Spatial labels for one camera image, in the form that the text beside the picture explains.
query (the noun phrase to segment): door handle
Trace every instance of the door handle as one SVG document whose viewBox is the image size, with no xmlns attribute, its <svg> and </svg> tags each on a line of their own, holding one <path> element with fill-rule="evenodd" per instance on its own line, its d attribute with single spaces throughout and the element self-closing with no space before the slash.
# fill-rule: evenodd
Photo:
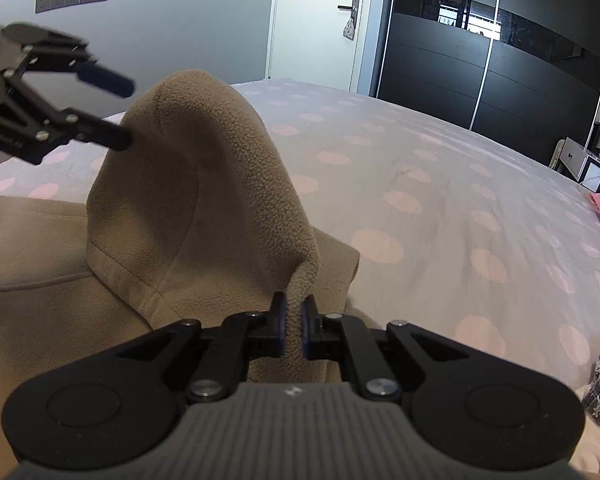
<svg viewBox="0 0 600 480">
<path fill-rule="evenodd" d="M 351 12 L 351 18 L 353 19 L 353 28 L 356 28 L 358 24 L 358 8 L 360 7 L 360 0 L 351 0 L 350 6 L 339 5 L 339 10 L 349 10 Z"/>
</svg>

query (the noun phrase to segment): bed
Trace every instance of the bed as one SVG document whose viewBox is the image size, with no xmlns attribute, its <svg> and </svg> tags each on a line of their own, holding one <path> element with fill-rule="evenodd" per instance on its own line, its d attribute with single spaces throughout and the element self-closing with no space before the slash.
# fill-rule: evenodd
<svg viewBox="0 0 600 480">
<path fill-rule="evenodd" d="M 311 223 L 360 251 L 353 307 L 583 393 L 600 353 L 600 217 L 581 187 L 386 102 L 292 80 L 235 88 L 266 124 Z M 8 160 L 0 194 L 85 202 L 105 152 L 72 142 L 37 168 Z M 574 465 L 600 472 L 590 421 Z"/>
</svg>

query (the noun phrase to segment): black sliding door wardrobe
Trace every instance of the black sliding door wardrobe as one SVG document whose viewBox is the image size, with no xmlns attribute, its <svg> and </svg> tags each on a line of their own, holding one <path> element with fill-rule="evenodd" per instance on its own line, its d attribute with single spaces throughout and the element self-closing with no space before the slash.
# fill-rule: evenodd
<svg viewBox="0 0 600 480">
<path fill-rule="evenodd" d="M 371 95 L 543 164 L 600 103 L 600 0 L 384 0 Z"/>
</svg>

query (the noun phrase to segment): brown garment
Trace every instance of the brown garment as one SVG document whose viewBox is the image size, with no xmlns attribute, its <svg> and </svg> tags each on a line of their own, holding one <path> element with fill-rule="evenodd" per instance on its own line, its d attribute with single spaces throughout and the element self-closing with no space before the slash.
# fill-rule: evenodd
<svg viewBox="0 0 600 480">
<path fill-rule="evenodd" d="M 134 145 L 107 155 L 86 210 L 0 197 L 0 409 L 45 370 L 183 317 L 266 310 L 276 290 L 287 357 L 252 375 L 325 380 L 325 363 L 302 360 L 299 304 L 313 293 L 342 312 L 359 254 L 309 226 L 257 113 L 189 71 L 141 96 L 125 125 Z M 14 464 L 0 428 L 0 478 Z"/>
</svg>

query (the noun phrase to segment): white door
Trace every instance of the white door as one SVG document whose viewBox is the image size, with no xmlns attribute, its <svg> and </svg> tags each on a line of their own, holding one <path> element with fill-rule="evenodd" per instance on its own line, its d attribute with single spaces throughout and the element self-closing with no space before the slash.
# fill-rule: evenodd
<svg viewBox="0 0 600 480">
<path fill-rule="evenodd" d="M 276 0 L 270 78 L 290 77 L 349 90 L 362 28 L 356 26 L 353 41 L 345 38 L 342 33 L 351 12 L 339 10 L 338 6 L 351 4 L 352 0 Z M 364 38 L 361 39 L 360 48 L 364 45 Z"/>
</svg>

